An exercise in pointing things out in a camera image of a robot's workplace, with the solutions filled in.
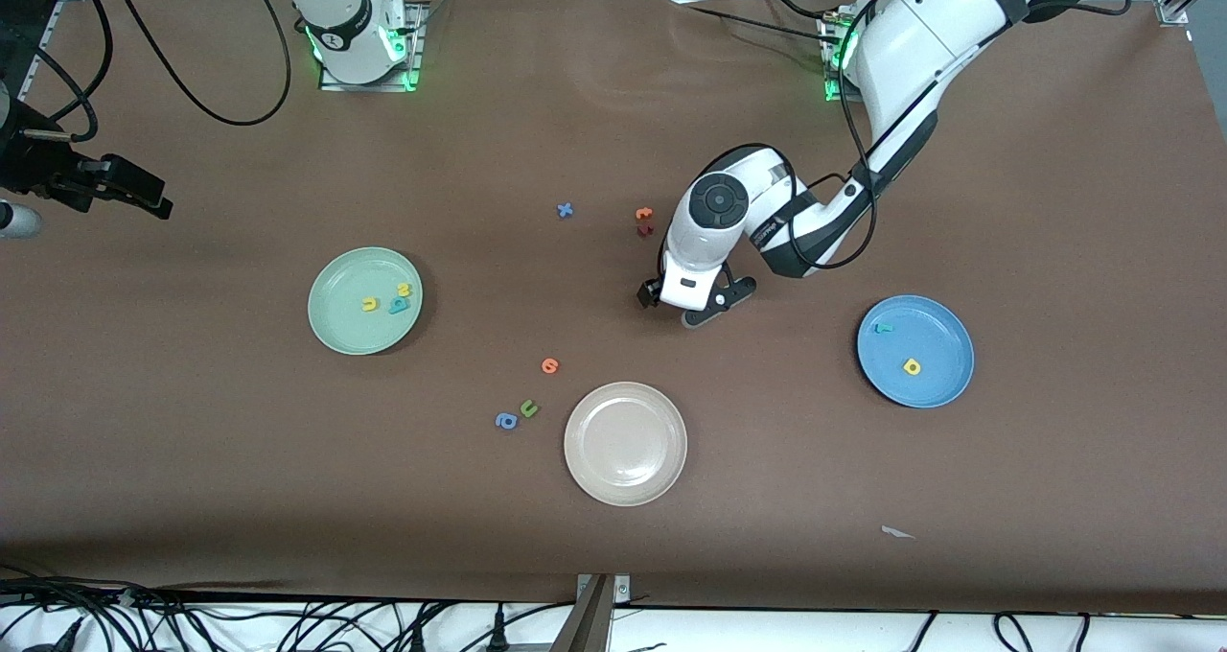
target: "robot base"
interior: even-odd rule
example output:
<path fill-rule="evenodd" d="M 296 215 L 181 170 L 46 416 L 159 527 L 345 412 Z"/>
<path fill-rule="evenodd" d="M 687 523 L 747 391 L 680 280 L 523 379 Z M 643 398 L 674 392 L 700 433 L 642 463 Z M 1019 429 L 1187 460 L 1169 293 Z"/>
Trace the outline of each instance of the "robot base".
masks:
<path fill-rule="evenodd" d="M 733 309 L 733 307 L 740 305 L 750 295 L 753 295 L 756 287 L 758 287 L 758 284 L 750 276 L 737 279 L 724 287 L 713 287 L 712 295 L 707 298 L 707 307 L 702 312 L 682 312 L 682 325 L 688 329 L 701 328 L 702 324 Z"/>
<path fill-rule="evenodd" d="M 396 66 L 371 83 L 351 85 L 337 80 L 328 70 L 320 68 L 320 91 L 353 91 L 377 93 L 405 93 L 417 91 L 417 80 L 422 71 L 422 52 L 426 50 L 427 17 L 429 17 L 429 2 L 406 2 L 405 12 L 401 17 L 394 18 L 399 23 L 395 28 L 412 28 L 402 37 L 390 39 L 394 50 L 404 52 L 405 58 Z"/>

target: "green plate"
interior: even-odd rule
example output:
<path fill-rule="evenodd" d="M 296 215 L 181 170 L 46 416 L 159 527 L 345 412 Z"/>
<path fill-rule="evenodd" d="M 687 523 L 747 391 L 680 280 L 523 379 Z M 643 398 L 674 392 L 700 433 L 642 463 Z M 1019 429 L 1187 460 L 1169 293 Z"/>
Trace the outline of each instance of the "green plate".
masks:
<path fill-rule="evenodd" d="M 407 282 L 409 309 L 388 309 L 396 286 Z M 379 307 L 362 311 L 362 301 L 374 297 Z M 422 277 L 402 254 L 383 247 L 363 247 L 333 259 L 315 277 L 307 298 L 307 318 L 320 343 L 344 355 L 371 355 L 405 338 L 422 312 Z"/>

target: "blue plate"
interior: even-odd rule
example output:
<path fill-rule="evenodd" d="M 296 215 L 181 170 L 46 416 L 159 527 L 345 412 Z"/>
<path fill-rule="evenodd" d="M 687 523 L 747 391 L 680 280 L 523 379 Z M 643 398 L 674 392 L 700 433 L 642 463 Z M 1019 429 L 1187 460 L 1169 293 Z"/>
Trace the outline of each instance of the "blue plate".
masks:
<path fill-rule="evenodd" d="M 860 323 L 856 355 L 877 390 L 909 408 L 937 408 L 958 398 L 975 368 L 967 328 L 955 312 L 920 295 L 877 302 Z M 915 360 L 919 372 L 906 371 L 908 360 Z"/>

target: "robotic arm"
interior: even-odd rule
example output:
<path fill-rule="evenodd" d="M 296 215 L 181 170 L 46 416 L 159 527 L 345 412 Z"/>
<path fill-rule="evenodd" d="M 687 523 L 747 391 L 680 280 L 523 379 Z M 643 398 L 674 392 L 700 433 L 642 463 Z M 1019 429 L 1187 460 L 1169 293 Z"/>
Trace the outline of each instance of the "robotic arm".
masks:
<path fill-rule="evenodd" d="M 121 156 L 93 160 L 72 150 L 72 138 L 0 83 L 0 189 L 53 199 L 90 211 L 94 199 L 115 200 L 167 220 L 174 205 L 166 183 Z M 27 239 L 42 230 L 32 209 L 0 200 L 0 239 Z"/>
<path fill-rule="evenodd" d="M 337 81 L 374 82 L 406 58 L 390 34 L 405 27 L 405 0 L 293 0 L 315 55 Z"/>
<path fill-rule="evenodd" d="M 745 235 L 771 270 L 805 277 L 828 263 L 847 233 L 912 162 L 937 125 L 937 102 L 995 37 L 1031 6 L 1077 0 L 871 0 L 849 32 L 848 82 L 869 111 L 872 145 L 827 204 L 820 203 L 771 146 L 747 145 L 717 158 L 690 185 L 665 236 L 660 276 L 639 290 L 644 306 L 666 302 L 698 327 L 745 300 L 753 280 L 735 281 L 729 253 Z M 1042 10 L 1047 20 L 1061 10 Z M 718 286 L 724 273 L 728 286 Z"/>

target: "white robotic arm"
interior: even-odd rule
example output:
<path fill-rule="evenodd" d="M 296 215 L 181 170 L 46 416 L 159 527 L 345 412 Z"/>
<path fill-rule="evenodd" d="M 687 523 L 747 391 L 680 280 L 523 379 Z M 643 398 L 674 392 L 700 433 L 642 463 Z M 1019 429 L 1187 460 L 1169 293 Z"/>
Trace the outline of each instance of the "white robotic arm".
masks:
<path fill-rule="evenodd" d="M 951 80 L 1005 28 L 1028 20 L 1031 5 L 1048 1 L 869 1 L 849 29 L 855 33 L 844 58 L 845 79 L 869 112 L 867 169 L 858 161 L 836 196 L 821 204 L 771 146 L 724 153 L 679 204 L 661 275 L 640 287 L 639 301 L 681 307 L 683 323 L 696 327 L 748 297 L 752 279 L 733 280 L 725 264 L 741 233 L 775 274 L 802 277 L 823 268 L 870 209 L 870 194 L 876 200 L 929 140 Z M 728 286 L 717 285 L 721 270 Z"/>
<path fill-rule="evenodd" d="M 405 0 L 293 0 L 319 61 L 341 82 L 374 82 L 406 59 L 389 39 L 404 27 Z"/>

